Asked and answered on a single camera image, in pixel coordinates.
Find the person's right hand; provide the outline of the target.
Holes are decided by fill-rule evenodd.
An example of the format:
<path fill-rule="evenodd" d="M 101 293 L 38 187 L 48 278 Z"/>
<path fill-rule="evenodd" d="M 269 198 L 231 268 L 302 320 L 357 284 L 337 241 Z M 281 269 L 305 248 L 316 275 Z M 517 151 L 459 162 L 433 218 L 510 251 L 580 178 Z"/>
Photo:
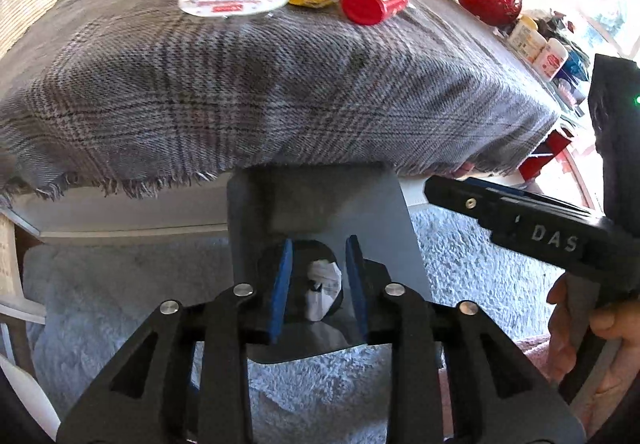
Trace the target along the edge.
<path fill-rule="evenodd" d="M 577 351 L 570 343 L 572 318 L 567 307 L 566 278 L 562 275 L 550 289 L 547 302 L 554 305 L 549 320 L 547 372 L 560 382 L 575 366 Z M 639 372 L 639 301 L 613 303 L 590 314 L 592 332 L 605 340 L 620 339 L 622 344 L 596 393 L 580 413 L 591 438 L 612 415 Z"/>

